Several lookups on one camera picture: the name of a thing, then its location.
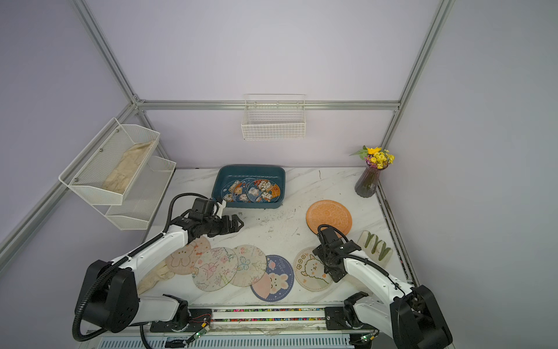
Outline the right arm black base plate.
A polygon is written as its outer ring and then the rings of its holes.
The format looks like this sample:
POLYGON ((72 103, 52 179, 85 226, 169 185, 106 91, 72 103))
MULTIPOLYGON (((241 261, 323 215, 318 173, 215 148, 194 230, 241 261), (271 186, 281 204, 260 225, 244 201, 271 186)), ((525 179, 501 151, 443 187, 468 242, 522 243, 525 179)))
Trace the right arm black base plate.
POLYGON ((356 315, 346 311, 344 307, 325 307, 325 328, 334 330, 377 330, 370 324, 364 324, 357 320, 356 315))

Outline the purple pink bunny coaster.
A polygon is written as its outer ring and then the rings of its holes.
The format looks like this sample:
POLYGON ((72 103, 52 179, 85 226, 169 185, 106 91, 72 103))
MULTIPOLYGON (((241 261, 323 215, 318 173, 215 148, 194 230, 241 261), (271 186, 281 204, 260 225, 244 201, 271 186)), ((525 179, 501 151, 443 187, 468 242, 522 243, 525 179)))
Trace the purple pink bunny coaster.
POLYGON ((294 269, 286 258, 271 254, 263 277, 251 285, 254 295, 264 302, 278 302, 287 297, 294 287, 294 269))

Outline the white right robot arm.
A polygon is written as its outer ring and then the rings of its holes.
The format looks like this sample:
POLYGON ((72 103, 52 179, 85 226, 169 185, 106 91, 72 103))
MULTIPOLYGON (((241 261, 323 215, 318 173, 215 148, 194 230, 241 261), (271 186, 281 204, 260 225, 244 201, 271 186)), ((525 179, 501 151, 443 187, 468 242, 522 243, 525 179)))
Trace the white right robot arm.
POLYGON ((364 285, 340 308, 325 312, 327 327, 365 330, 391 337, 397 348, 447 348, 453 343, 449 325, 433 292, 403 282, 368 259, 353 240, 332 225, 318 226, 320 245, 312 253, 333 282, 351 276, 364 285))

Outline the plain orange coaster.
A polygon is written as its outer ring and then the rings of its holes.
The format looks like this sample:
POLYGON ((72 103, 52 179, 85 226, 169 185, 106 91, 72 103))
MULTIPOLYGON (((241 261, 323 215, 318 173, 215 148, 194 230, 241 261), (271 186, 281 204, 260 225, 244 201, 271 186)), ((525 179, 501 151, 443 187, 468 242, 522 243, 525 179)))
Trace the plain orange coaster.
POLYGON ((321 200, 309 207, 306 223, 314 234, 318 233, 319 225, 332 225, 347 235, 353 226, 353 218, 350 211, 339 202, 321 200))

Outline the cream pink bow coaster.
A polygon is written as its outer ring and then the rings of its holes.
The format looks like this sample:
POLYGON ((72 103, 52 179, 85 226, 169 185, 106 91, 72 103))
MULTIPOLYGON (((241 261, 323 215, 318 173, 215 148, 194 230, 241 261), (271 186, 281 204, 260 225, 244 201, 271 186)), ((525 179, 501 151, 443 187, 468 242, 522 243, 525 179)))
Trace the cream pink bow coaster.
POLYGON ((193 266, 194 285, 202 291, 213 292, 227 286, 238 270, 238 257, 227 247, 204 252, 193 266))

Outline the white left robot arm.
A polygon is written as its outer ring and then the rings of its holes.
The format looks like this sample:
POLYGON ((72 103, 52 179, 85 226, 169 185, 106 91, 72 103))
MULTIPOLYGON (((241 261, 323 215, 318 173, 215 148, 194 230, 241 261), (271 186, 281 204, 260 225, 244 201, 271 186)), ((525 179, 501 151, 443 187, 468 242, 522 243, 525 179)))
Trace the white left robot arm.
POLYGON ((174 216, 175 196, 168 208, 161 233, 113 260, 97 260, 84 276, 72 323, 77 342, 92 340, 106 332, 164 322, 173 330, 188 327, 192 316, 186 300, 173 295, 139 296, 138 284, 171 253, 200 237, 213 238, 238 233, 244 221, 238 215, 223 215, 225 202, 191 193, 193 206, 174 216))

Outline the teal orange cats coaster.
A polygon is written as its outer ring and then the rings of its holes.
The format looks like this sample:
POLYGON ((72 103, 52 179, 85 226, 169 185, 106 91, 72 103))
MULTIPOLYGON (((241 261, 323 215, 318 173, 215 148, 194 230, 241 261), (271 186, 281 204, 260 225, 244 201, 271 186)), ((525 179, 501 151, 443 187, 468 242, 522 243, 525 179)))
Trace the teal orange cats coaster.
POLYGON ((221 194, 222 199, 226 202, 250 202, 246 180, 233 180, 226 183, 221 190, 221 194))

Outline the cream dog bone coaster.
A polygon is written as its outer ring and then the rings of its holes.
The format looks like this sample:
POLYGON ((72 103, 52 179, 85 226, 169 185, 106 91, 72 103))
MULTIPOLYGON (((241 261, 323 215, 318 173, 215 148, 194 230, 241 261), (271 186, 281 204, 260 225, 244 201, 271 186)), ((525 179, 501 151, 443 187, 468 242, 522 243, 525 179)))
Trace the cream dog bone coaster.
POLYGON ((312 247, 300 251, 295 257, 294 277, 301 287, 311 292, 324 291, 334 283, 312 247))

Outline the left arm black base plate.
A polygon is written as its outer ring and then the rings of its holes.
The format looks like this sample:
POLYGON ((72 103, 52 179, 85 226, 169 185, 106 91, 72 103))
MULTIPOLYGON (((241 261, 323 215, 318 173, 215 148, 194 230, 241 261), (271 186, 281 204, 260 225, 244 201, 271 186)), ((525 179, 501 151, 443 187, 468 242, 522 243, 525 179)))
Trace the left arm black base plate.
POLYGON ((151 324, 150 332, 164 333, 195 333, 202 329, 203 324, 209 324, 212 320, 211 308, 189 308, 187 313, 181 312, 171 321, 156 321, 151 324))

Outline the cream butterfly coaster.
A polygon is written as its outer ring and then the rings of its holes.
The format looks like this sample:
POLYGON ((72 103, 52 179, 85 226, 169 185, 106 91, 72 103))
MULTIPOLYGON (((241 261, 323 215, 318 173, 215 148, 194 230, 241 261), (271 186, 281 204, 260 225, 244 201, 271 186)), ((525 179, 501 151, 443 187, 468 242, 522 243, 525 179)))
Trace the cream butterfly coaster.
POLYGON ((265 253, 254 245, 244 244, 233 249, 238 265, 231 284, 248 287, 257 283, 265 274, 267 259, 265 253))

